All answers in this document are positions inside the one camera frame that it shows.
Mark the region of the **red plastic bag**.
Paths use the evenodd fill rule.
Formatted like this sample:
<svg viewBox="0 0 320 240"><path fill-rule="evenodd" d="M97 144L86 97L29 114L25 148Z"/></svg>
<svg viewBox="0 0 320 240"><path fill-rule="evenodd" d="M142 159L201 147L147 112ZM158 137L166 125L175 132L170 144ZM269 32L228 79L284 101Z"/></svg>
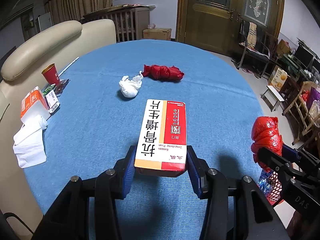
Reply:
<svg viewBox="0 0 320 240"><path fill-rule="evenodd" d="M278 118L271 116L257 117L251 131L251 139L254 141L251 145L253 160L266 172L271 169L263 164L258 158L260 148L267 148L273 153L282 156L283 140L278 129Z"/></svg>

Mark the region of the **red white medicine box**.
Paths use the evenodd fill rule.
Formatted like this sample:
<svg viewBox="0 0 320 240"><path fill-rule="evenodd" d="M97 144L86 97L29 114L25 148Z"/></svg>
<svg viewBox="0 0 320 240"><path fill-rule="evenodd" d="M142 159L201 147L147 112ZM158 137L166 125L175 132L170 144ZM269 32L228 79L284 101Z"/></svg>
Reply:
<svg viewBox="0 0 320 240"><path fill-rule="evenodd" d="M178 177L186 171L186 161L185 103L147 100L134 163L137 172Z"/></svg>

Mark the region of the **white plastic bag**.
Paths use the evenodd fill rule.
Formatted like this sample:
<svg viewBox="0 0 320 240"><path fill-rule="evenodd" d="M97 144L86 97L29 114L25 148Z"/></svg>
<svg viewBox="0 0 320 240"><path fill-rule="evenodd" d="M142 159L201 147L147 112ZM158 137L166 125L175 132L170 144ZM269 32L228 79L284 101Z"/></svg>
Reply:
<svg viewBox="0 0 320 240"><path fill-rule="evenodd" d="M123 76L119 81L119 87L122 95L125 98L134 98L138 94L139 89L142 86L143 78L144 77L141 71L131 80L129 79L129 76Z"/></svg>

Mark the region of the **dark red bag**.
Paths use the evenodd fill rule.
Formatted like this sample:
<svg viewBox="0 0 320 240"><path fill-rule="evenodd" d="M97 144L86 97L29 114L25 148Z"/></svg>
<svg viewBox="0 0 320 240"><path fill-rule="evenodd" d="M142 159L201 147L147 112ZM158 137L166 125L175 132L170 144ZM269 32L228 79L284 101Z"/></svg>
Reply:
<svg viewBox="0 0 320 240"><path fill-rule="evenodd" d="M184 72L175 66L159 66L159 65L144 65L142 71L143 77L150 77L154 80L163 81L180 81L184 77Z"/></svg>

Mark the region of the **red plastic mesh basket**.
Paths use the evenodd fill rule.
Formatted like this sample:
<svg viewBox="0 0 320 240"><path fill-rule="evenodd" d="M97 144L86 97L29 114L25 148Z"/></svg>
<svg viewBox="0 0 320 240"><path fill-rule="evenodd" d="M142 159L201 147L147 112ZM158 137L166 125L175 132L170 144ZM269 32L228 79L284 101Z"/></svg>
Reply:
<svg viewBox="0 0 320 240"><path fill-rule="evenodd" d="M276 172L262 170L258 186L271 205L279 204L283 201L280 196L282 191L281 182Z"/></svg>

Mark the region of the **white small stool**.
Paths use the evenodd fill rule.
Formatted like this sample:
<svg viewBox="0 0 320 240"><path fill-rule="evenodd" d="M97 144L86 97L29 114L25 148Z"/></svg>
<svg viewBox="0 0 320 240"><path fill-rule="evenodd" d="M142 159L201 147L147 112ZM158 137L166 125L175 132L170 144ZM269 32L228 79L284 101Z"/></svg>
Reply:
<svg viewBox="0 0 320 240"><path fill-rule="evenodd" d="M284 102L284 98L271 85L266 86L266 90L260 95L260 98L267 104L271 112L276 111Z"/></svg>

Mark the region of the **orange fruit carton box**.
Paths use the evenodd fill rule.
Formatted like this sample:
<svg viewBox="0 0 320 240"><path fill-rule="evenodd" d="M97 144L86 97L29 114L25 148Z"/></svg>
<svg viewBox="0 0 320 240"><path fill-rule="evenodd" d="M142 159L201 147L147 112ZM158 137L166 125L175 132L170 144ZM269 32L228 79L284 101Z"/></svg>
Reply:
<svg viewBox="0 0 320 240"><path fill-rule="evenodd" d="M287 77L288 74L285 70L281 69L279 66L275 66L268 79L268 85L273 86L279 92L287 80Z"/></svg>

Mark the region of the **blue round tablecloth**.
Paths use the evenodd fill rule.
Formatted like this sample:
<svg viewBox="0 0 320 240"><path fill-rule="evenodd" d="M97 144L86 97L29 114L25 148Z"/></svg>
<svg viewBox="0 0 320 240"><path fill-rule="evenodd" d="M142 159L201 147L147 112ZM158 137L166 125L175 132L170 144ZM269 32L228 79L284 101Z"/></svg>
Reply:
<svg viewBox="0 0 320 240"><path fill-rule="evenodd" d="M149 102L182 102L186 143L225 176L258 180L251 130L263 111L247 81L217 56L177 42L105 46L62 73L69 84L43 133L46 161L24 170L42 212L76 175L98 176L131 146L156 157L161 111Z"/></svg>

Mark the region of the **black computer monitor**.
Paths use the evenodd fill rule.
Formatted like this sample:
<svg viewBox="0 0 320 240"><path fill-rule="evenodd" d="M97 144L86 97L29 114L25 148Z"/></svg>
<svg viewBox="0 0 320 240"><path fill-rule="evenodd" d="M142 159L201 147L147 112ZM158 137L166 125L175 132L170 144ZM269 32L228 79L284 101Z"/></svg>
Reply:
<svg viewBox="0 0 320 240"><path fill-rule="evenodd" d="M308 69L313 64L313 53L302 45L298 46L293 56L304 69Z"/></svg>

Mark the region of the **small white barcode box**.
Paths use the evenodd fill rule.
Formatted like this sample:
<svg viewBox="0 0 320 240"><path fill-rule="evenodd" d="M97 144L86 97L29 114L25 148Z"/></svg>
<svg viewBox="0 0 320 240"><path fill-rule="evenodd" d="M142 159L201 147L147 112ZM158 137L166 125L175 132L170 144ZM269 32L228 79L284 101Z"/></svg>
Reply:
<svg viewBox="0 0 320 240"><path fill-rule="evenodd" d="M46 95L46 101L49 107L49 113L53 114L60 106L60 102L53 90Z"/></svg>

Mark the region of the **white tissue paper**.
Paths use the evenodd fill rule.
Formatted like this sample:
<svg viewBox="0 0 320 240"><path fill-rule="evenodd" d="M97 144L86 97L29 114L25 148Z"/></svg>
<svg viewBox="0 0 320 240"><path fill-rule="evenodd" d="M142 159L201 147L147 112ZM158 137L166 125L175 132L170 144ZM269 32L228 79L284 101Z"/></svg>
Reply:
<svg viewBox="0 0 320 240"><path fill-rule="evenodd" d="M13 151L20 168L28 168L46 162L43 131L47 121L40 115L32 116L14 135Z"/></svg>

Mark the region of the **black metal chair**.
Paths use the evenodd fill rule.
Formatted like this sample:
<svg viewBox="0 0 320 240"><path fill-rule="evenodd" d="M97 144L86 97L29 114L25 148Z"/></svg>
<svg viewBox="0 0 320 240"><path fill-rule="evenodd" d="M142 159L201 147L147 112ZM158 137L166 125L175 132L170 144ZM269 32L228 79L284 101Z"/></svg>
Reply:
<svg viewBox="0 0 320 240"><path fill-rule="evenodd" d="M278 39L265 32L253 22L242 20L239 31L239 46L243 48L239 62L233 61L236 69L243 65L245 56L260 61L264 64L261 72L255 73L255 77L261 78L266 74L269 65L276 64L276 49Z"/></svg>

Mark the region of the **orange white tissue pack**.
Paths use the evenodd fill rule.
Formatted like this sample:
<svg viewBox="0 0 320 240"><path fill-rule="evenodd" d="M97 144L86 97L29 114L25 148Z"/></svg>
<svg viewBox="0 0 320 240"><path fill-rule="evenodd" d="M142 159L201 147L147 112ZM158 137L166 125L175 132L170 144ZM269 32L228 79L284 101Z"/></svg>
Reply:
<svg viewBox="0 0 320 240"><path fill-rule="evenodd" d="M21 122L25 125L31 119L41 116L44 120L50 118L46 100L38 86L32 89L21 101Z"/></svg>

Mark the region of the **beige leather sofa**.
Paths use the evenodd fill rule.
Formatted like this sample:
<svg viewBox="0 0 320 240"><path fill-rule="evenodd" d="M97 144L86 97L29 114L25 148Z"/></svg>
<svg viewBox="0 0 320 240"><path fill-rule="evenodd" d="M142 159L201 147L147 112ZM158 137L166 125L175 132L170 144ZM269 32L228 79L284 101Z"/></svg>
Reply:
<svg viewBox="0 0 320 240"><path fill-rule="evenodd" d="M9 218L9 225L20 239L30 239L30 232L43 217L12 149L13 136L22 126L21 101L34 87L46 85L41 72L50 64L54 63L61 71L77 57L115 42L116 29L112 20L85 24L66 21L24 42L2 66L1 211L18 215L29 226L26 229L17 219Z"/></svg>

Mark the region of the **brown cardboard box by wall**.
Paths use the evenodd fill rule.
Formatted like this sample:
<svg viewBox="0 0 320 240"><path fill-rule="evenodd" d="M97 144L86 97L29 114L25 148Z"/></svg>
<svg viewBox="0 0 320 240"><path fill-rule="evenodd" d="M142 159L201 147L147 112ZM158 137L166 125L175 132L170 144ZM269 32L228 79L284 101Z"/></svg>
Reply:
<svg viewBox="0 0 320 240"><path fill-rule="evenodd" d="M153 28L143 30L144 39L152 40L171 40L171 29L170 28Z"/></svg>

